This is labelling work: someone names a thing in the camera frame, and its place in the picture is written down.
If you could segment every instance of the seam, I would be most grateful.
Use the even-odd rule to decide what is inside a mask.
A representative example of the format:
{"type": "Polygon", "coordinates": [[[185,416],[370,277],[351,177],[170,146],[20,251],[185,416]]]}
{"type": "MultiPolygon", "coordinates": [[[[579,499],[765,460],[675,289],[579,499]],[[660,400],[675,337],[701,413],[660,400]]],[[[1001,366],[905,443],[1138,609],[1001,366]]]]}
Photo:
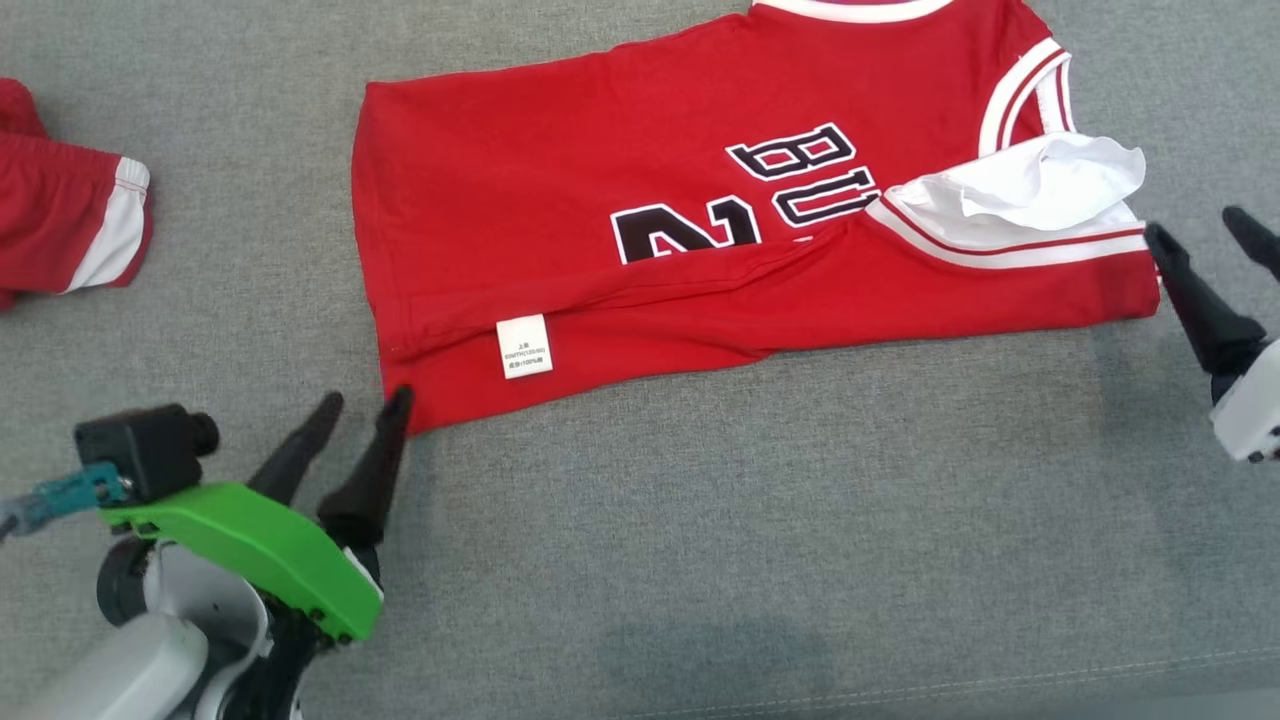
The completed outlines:
{"type": "Polygon", "coordinates": [[[124,190],[132,190],[133,192],[141,192],[142,195],[147,193],[147,188],[142,187],[141,184],[132,183],[129,181],[122,181],[122,179],[116,178],[115,179],[115,184],[123,187],[124,190]]]}
{"type": "Polygon", "coordinates": [[[1071,118],[1066,113],[1066,95],[1062,87],[1066,85],[1066,68],[1070,65],[1070,60],[1059,65],[1057,72],[1053,73],[1053,85],[1057,95],[1057,114],[1062,118],[1062,129],[1066,132],[1075,132],[1071,127],[1071,118]]]}
{"type": "Polygon", "coordinates": [[[1242,662],[1254,662],[1254,661],[1263,661],[1263,660],[1276,660],[1277,657],[1275,657],[1275,656],[1274,657],[1256,657],[1256,656],[1261,656],[1261,655],[1266,655],[1266,653],[1274,653],[1274,652],[1277,652],[1277,651],[1280,651],[1280,646],[1262,647],[1262,648],[1254,648],[1254,650],[1238,650],[1238,651],[1233,651],[1233,652],[1215,652],[1215,653],[1210,653],[1210,655],[1197,655],[1197,656],[1189,656],[1189,657],[1178,657],[1178,659],[1172,659],[1172,660],[1156,660],[1156,661],[1149,661],[1149,662],[1130,662],[1130,664],[1126,664],[1126,665],[1112,665],[1112,666],[1108,666],[1108,667],[1094,667],[1094,669],[1085,669],[1085,670],[1064,670],[1064,671],[1060,671],[1060,673],[1042,673],[1042,674],[1036,674],[1036,675],[1018,675],[1018,676],[1010,676],[1010,678],[986,678],[986,679],[980,679],[980,680],[965,680],[965,682],[960,682],[960,683],[942,683],[942,684],[936,684],[936,685],[914,685],[914,687],[906,687],[906,688],[891,688],[891,689],[884,689],[884,691],[865,691],[865,692],[858,692],[858,693],[841,693],[841,694],[829,694],[829,696],[814,696],[814,697],[804,697],[804,698],[795,698],[795,700],[776,700],[776,701],[772,701],[772,702],[751,702],[751,703],[745,703],[745,705],[722,705],[722,706],[714,706],[714,707],[695,707],[695,708],[691,708],[691,710],[668,710],[668,711],[664,711],[664,712],[645,712],[645,714],[639,714],[639,715],[613,715],[613,716],[605,717],[604,720],[641,720],[641,719],[645,719],[645,717],[676,717],[676,716],[681,716],[681,715],[698,715],[698,714],[709,714],[709,715],[703,715],[704,720],[722,720],[722,719],[727,719],[727,717],[745,717],[745,716],[751,716],[751,715],[769,715],[769,714],[777,714],[777,712],[786,712],[786,711],[788,711],[790,708],[777,708],[777,706],[783,706],[783,705],[806,705],[806,703],[815,703],[815,702],[831,702],[831,701],[837,701],[837,700],[865,698],[865,697],[870,697],[870,696],[876,696],[877,700],[864,700],[864,701],[858,701],[858,702],[842,702],[842,703],[838,703],[838,705],[827,705],[827,706],[820,706],[820,707],[804,707],[804,710],[831,710],[831,708],[837,708],[837,707],[852,707],[852,706],[858,706],[858,705],[873,705],[873,703],[877,703],[877,702],[886,702],[884,700],[882,700],[884,696],[891,696],[892,700],[893,700],[893,702],[904,702],[904,701],[909,701],[909,700],[910,701],[919,701],[919,700],[925,700],[925,698],[931,698],[931,697],[959,696],[959,694],[978,693],[978,692],[996,692],[996,691],[1006,691],[1006,689],[1030,688],[1030,687],[1046,687],[1046,685],[1057,685],[1057,684],[1069,684],[1069,683],[1088,683],[1088,682],[1097,682],[1097,680],[1114,679],[1114,678],[1130,678],[1130,676],[1140,676],[1140,675],[1153,675],[1153,674],[1158,674],[1158,673],[1175,673],[1175,671],[1181,671],[1181,670],[1197,670],[1197,669],[1201,669],[1201,667],[1213,667],[1213,666],[1217,666],[1217,665],[1238,665],[1238,664],[1242,664],[1242,662]],[[1178,664],[1185,664],[1185,662],[1198,662],[1198,664],[1193,665],[1193,666],[1189,666],[1189,667],[1161,667],[1158,670],[1146,670],[1146,671],[1138,671],[1138,673],[1133,673],[1132,671],[1132,670],[1140,670],[1143,667],[1153,667],[1156,665],[1178,665],[1178,664]],[[1083,678],[1078,678],[1078,676],[1073,678],[1073,675],[1084,675],[1084,676],[1083,678]],[[1025,680],[1050,680],[1050,682],[1025,683],[1025,680]],[[986,687],[986,685],[1001,685],[1001,687],[986,687]],[[932,691],[945,691],[945,692],[932,693],[932,691]],[[751,708],[763,708],[763,707],[773,707],[774,710],[756,710],[754,712],[737,712],[737,714],[732,714],[732,715],[713,715],[716,712],[722,712],[722,711],[728,711],[728,710],[751,710],[751,708]]]}
{"type": "MultiPolygon", "coordinates": [[[[833,228],[826,228],[826,229],[820,231],[818,234],[824,234],[824,233],[828,233],[828,232],[835,232],[835,227],[833,228]]],[[[781,242],[774,242],[774,243],[771,243],[771,245],[782,245],[782,243],[781,242]]],[[[778,270],[780,268],[790,266],[792,263],[796,263],[799,259],[803,259],[806,254],[809,254],[809,252],[817,252],[817,250],[812,250],[812,249],[813,247],[818,247],[818,246],[819,246],[818,243],[809,242],[808,246],[805,246],[803,249],[797,249],[797,250],[795,250],[792,252],[788,252],[786,255],[781,255],[781,256],[776,256],[776,258],[759,259],[759,260],[751,260],[750,263],[744,263],[744,269],[741,269],[739,272],[735,272],[732,274],[723,275],[723,277],[721,277],[721,278],[718,278],[716,281],[712,281],[712,283],[714,284],[714,288],[722,288],[724,286],[737,287],[742,282],[750,282],[750,281],[753,281],[755,278],[759,278],[762,275],[773,273],[773,272],[778,270]]],[[[691,288],[696,288],[698,290],[698,292],[695,295],[707,295],[707,293],[712,293],[712,292],[721,292],[721,290],[708,290],[707,288],[708,284],[709,283],[705,279],[673,281],[673,282],[657,282],[657,281],[654,281],[654,282],[631,283],[631,284],[628,284],[628,290],[645,290],[645,291],[649,291],[649,290],[690,288],[691,287],[691,288]]],[[[458,293],[453,292],[453,293],[448,293],[448,295],[458,295],[458,293]]],[[[607,300],[614,299],[617,293],[605,295],[605,296],[603,296],[604,300],[599,300],[599,299],[585,299],[585,300],[584,299],[579,299],[579,300],[575,300],[572,302],[567,302],[567,304],[558,305],[556,307],[545,309],[545,310],[541,311],[541,314],[550,315],[553,313],[570,313],[570,311],[596,309],[596,307],[599,307],[599,305],[602,302],[604,302],[607,300]]],[[[431,295],[413,295],[413,296],[410,296],[408,297],[408,305],[407,305],[407,307],[413,307],[417,304],[421,304],[422,301],[430,300],[431,297],[434,297],[434,296],[431,296],[431,295]]],[[[617,304],[617,305],[607,305],[604,309],[611,309],[612,310],[612,309],[635,307],[635,306],[639,306],[639,305],[648,305],[648,304],[649,304],[648,301],[627,300],[627,301],[623,301],[623,302],[617,304]]],[[[475,337],[475,336],[481,334],[481,333],[492,332],[492,329],[493,329],[493,323],[488,323],[488,322],[484,323],[484,324],[477,324],[475,322],[467,322],[467,323],[462,323],[460,325],[447,325],[444,329],[440,329],[440,331],[431,329],[431,328],[420,329],[420,331],[416,331],[416,332],[412,333],[412,336],[411,336],[412,340],[410,340],[410,341],[407,341],[404,343],[404,348],[416,350],[419,354],[421,354],[421,352],[433,352],[436,348],[434,341],[438,341],[438,338],[440,338],[440,337],[451,337],[451,338],[453,338],[453,336],[457,336],[456,340],[451,340],[448,342],[448,345],[452,345],[454,342],[460,342],[462,340],[467,340],[467,338],[475,337]],[[428,347],[426,350],[421,350],[424,345],[428,345],[430,347],[428,347]]]]}
{"type": "Polygon", "coordinates": [[[360,117],[356,120],[356,138],[352,145],[349,177],[352,236],[356,240],[357,252],[360,254],[361,277],[365,282],[369,309],[374,315],[375,343],[378,345],[378,355],[381,363],[384,357],[394,357],[398,350],[411,343],[413,329],[410,325],[410,319],[412,318],[411,304],[399,290],[401,282],[396,265],[394,247],[387,241],[384,229],[383,218],[385,211],[383,202],[385,192],[383,188],[383,173],[378,170],[381,167],[381,146],[366,138],[371,132],[369,126],[374,123],[370,90],[376,85],[381,83],[370,82],[365,86],[365,97],[361,100],[360,117]],[[366,215],[371,214],[372,217],[366,217],[364,222],[361,222],[358,217],[361,213],[356,208],[356,187],[362,181],[371,188],[369,195],[372,196],[372,210],[365,210],[366,215]],[[364,233],[360,232],[361,227],[365,228],[364,233]],[[369,269],[365,266],[366,252],[375,265],[374,272],[378,274],[376,278],[371,278],[369,269]]]}
{"type": "Polygon", "coordinates": [[[1059,124],[1059,120],[1062,117],[1062,111],[1060,109],[1061,102],[1050,96],[1052,90],[1056,87],[1056,85],[1051,83],[1056,83],[1059,77],[1057,70],[1053,70],[1048,76],[1044,76],[1044,79],[1036,83],[1036,105],[1041,114],[1041,128],[1043,128],[1046,133],[1066,132],[1066,124],[1059,124]]]}

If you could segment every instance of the white trim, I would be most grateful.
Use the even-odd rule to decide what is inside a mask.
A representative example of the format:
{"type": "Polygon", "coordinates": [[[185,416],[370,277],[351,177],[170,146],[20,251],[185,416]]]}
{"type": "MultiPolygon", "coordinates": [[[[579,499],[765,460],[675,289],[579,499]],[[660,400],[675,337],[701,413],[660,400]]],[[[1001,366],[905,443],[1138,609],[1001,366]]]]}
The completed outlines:
{"type": "Polygon", "coordinates": [[[1044,76],[1052,74],[1059,65],[1070,59],[1069,54],[1062,53],[1059,59],[1046,65],[1044,61],[1057,53],[1062,53],[1062,46],[1052,37],[1046,37],[1014,63],[1014,67],[996,83],[996,90],[991,94],[991,101],[987,102],[987,111],[983,114],[982,129],[978,135],[979,158],[991,155],[1009,145],[1014,135],[1015,123],[1012,120],[1018,118],[1018,113],[1027,102],[1027,99],[1036,91],[1037,85],[1044,79],[1044,76]],[[1006,111],[1009,111],[1009,123],[1004,122],[1006,111]]]}
{"type": "Polygon", "coordinates": [[[1075,120],[1071,118],[1071,102],[1068,97],[1069,86],[1066,82],[1071,60],[1068,58],[1057,69],[1036,85],[1036,102],[1039,105],[1041,122],[1044,132],[1075,132],[1075,120]]]}
{"type": "Polygon", "coordinates": [[[63,292],[106,284],[124,274],[142,247],[142,232],[146,229],[143,206],[150,183],[151,173],[146,165],[120,158],[102,224],[63,292]]]}
{"type": "MultiPolygon", "coordinates": [[[[1125,234],[1121,237],[1112,237],[1107,240],[1082,240],[1080,242],[1071,242],[1065,245],[1053,245],[1050,247],[1033,247],[1029,250],[1018,250],[1016,246],[1005,252],[997,252],[991,255],[973,255],[968,252],[956,252],[946,247],[940,246],[928,237],[920,234],[911,225],[902,222],[892,210],[886,208],[886,202],[890,202],[888,197],[882,197],[873,202],[870,208],[867,209],[867,214],[881,223],[886,228],[897,234],[902,240],[911,243],[916,250],[932,255],[938,260],[951,263],[952,265],[961,265],[965,268],[978,268],[984,270],[1011,270],[1016,268],[1038,268],[1044,265],[1064,265],[1069,263],[1080,263],[1084,260],[1094,260],[1097,258],[1107,258],[1110,255],[1121,255],[1125,252],[1138,252],[1146,251],[1147,243],[1142,237],[1146,223],[1129,223],[1124,225],[1115,225],[1111,232],[1129,232],[1133,234],[1125,234]]],[[[904,215],[909,217],[919,224],[919,220],[913,217],[910,210],[895,205],[904,215]]]]}
{"type": "Polygon", "coordinates": [[[787,13],[837,23],[897,23],[931,15],[952,0],[908,0],[888,5],[837,5],[819,0],[753,0],[753,5],[768,5],[787,13]]]}
{"type": "Polygon", "coordinates": [[[1066,61],[1057,69],[1059,74],[1062,76],[1062,94],[1060,101],[1062,102],[1062,110],[1066,111],[1066,132],[1079,132],[1075,129],[1075,114],[1071,111],[1071,56],[1066,56],[1066,61]]]}

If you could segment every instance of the red shorts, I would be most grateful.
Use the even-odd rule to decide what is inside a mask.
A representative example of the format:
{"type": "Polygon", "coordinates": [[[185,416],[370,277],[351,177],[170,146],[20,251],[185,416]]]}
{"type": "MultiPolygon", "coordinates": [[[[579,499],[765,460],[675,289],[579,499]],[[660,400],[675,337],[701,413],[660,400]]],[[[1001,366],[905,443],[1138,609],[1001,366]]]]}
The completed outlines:
{"type": "Polygon", "coordinates": [[[0,310],[19,292],[129,284],[150,181],[137,160],[49,140],[27,88],[0,78],[0,310]]]}

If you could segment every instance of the gray couch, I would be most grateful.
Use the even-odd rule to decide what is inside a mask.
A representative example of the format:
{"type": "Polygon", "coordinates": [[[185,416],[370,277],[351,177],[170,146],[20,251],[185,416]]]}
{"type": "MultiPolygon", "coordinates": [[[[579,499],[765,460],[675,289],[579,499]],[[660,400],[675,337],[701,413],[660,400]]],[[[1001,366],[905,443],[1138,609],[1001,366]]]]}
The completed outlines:
{"type": "MultiPolygon", "coordinates": [[[[1134,205],[1280,328],[1228,202],[1280,225],[1274,0],[1039,0],[1083,129],[1140,145],[1134,205]]],[[[328,388],[379,398],[348,160],[369,79],[549,60],[745,0],[0,0],[0,74],[52,135],[147,163],[128,290],[0,315],[0,493],[70,425],[182,401],[243,480],[328,388]]],[[[367,644],[307,717],[955,717],[1280,685],[1280,484],[1234,466],[1167,310],[1080,332],[780,356],[416,441],[367,644]]],[[[91,518],[0,552],[0,707],[109,629],[91,518]]]]}

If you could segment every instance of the clothing label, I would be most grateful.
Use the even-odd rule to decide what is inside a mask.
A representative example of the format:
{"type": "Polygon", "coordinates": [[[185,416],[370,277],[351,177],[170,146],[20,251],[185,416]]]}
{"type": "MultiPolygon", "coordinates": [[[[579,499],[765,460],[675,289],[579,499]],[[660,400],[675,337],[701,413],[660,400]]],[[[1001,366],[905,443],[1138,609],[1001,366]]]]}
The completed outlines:
{"type": "Polygon", "coordinates": [[[502,352],[502,372],[508,380],[552,369],[547,320],[541,315],[498,323],[498,350],[502,352]]]}

